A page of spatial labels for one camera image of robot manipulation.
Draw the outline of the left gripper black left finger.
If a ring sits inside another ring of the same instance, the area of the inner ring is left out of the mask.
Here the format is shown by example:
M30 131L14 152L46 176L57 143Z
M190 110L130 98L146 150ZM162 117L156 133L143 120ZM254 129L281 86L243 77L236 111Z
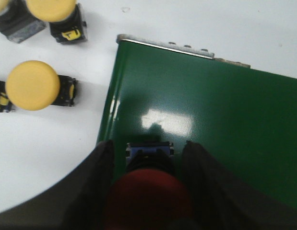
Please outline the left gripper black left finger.
M0 230L99 230L114 171L114 145L102 141L71 173L0 213Z

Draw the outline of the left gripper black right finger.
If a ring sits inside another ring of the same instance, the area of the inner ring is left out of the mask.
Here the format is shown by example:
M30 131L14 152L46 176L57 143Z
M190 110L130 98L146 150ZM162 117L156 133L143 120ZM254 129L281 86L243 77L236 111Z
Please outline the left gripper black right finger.
M297 210L237 178L201 144L187 141L182 179L202 230L297 230Z

